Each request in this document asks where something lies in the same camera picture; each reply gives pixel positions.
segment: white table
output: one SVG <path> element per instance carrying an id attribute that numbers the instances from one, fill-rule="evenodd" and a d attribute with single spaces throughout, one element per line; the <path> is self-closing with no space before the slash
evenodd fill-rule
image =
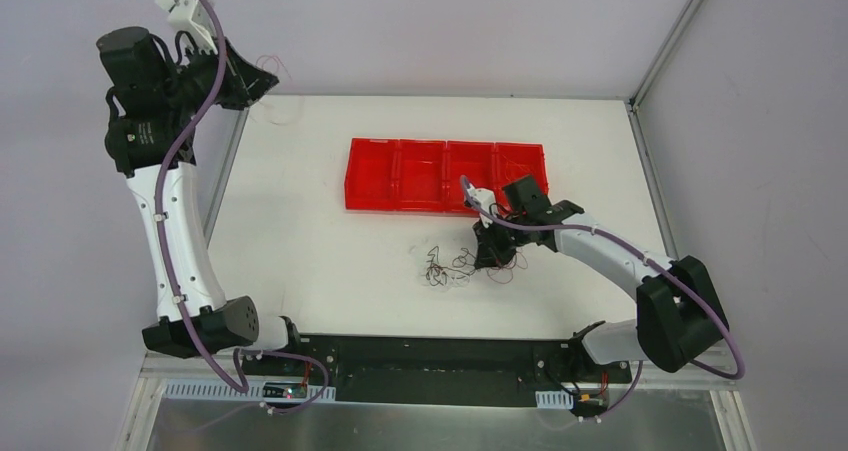
<path id="1" fill-rule="evenodd" d="M 544 339 L 635 315 L 612 283 L 535 245 L 507 285 L 423 284 L 434 245 L 443 264 L 475 249 L 474 219 L 346 211 L 353 137 L 541 143 L 552 201 L 663 249 L 622 102 L 269 96 L 251 110 L 209 246 L 228 297 L 306 333 Z"/>

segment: red tray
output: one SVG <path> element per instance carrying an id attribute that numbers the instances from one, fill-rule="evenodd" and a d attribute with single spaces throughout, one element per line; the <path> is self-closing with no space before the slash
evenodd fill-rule
<path id="1" fill-rule="evenodd" d="M 541 144 L 354 138 L 345 176 L 345 207 L 371 211 L 475 214 L 463 204 L 459 177 L 495 191 L 532 174 L 548 192 Z"/>

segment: robotic arm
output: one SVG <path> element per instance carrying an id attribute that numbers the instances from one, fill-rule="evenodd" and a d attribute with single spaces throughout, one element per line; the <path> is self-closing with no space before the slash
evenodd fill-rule
<path id="1" fill-rule="evenodd" d="M 248 296 L 228 300 L 212 271 L 197 210 L 192 138 L 179 148 L 165 174 L 164 213 L 155 211 L 157 176 L 169 148 L 213 87 L 219 51 L 202 22 L 197 0 L 156 2 L 168 11 L 168 22 L 178 31 L 180 61 L 180 39 L 192 44 L 186 49 L 187 64 L 175 63 L 164 41 L 145 28 L 118 29 L 97 41 L 101 62 L 114 84 L 106 94 L 110 110 L 106 150 L 135 196 L 156 271 L 159 321 L 143 330 L 144 342 L 150 350 L 173 356 L 198 355 L 177 306 L 182 302 L 209 352 L 232 346 L 281 349 L 288 342 L 291 323 L 282 317 L 258 316 Z M 227 66 L 214 104 L 242 110 L 278 79 L 247 63 L 229 41 L 225 43 Z M 171 289 L 157 236 L 157 224 L 163 221 L 171 237 L 179 293 Z"/>
<path id="2" fill-rule="evenodd" d="M 727 330 L 721 303 L 699 260 L 687 256 L 674 261 L 640 251 L 580 206 L 570 201 L 551 204 L 532 176 L 503 188 L 512 210 L 506 216 L 494 211 L 490 190 L 474 188 L 467 180 L 464 185 L 467 203 L 481 216 L 473 228 L 478 242 L 475 268 L 499 267 L 518 247 L 536 243 L 587 264 L 636 301 L 636 319 L 594 323 L 569 340 L 569 348 L 579 356 L 572 363 L 576 375 L 614 361 L 645 359 L 673 373 L 723 337 L 709 313 L 668 275 L 694 291 Z"/>

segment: white wall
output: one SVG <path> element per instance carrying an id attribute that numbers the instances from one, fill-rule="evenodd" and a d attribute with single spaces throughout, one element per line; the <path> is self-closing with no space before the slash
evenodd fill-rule
<path id="1" fill-rule="evenodd" d="M 627 97 L 686 0 L 215 0 L 277 92 Z"/>
<path id="2" fill-rule="evenodd" d="M 155 288 L 134 202 L 103 148 L 109 80 L 94 43 L 132 24 L 170 36 L 164 22 L 151 0 L 0 0 L 4 450 L 104 450 L 120 431 Z M 211 118 L 200 132 L 214 136 L 198 138 L 204 178 L 232 115 Z M 202 189 L 208 203 L 211 180 Z"/>
<path id="3" fill-rule="evenodd" d="M 848 430 L 848 0 L 707 0 L 642 106 L 673 234 L 710 266 L 760 449 Z"/>

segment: wall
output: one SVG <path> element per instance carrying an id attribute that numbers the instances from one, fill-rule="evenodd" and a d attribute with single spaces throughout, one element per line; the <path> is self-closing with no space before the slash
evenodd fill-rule
<path id="1" fill-rule="evenodd" d="M 750 365 L 760 448 L 848 432 L 848 0 L 707 0 L 640 119 Z"/>
<path id="2" fill-rule="evenodd" d="M 686 0 L 215 0 L 277 92 L 630 96 Z"/>
<path id="3" fill-rule="evenodd" d="M 0 0 L 3 449 L 117 439 L 156 293 L 134 202 L 103 148 L 109 81 L 94 43 L 131 24 L 170 36 L 164 23 L 151 0 Z M 204 163 L 232 121 L 211 118 L 200 131 L 215 135 L 198 138 L 202 202 Z"/>

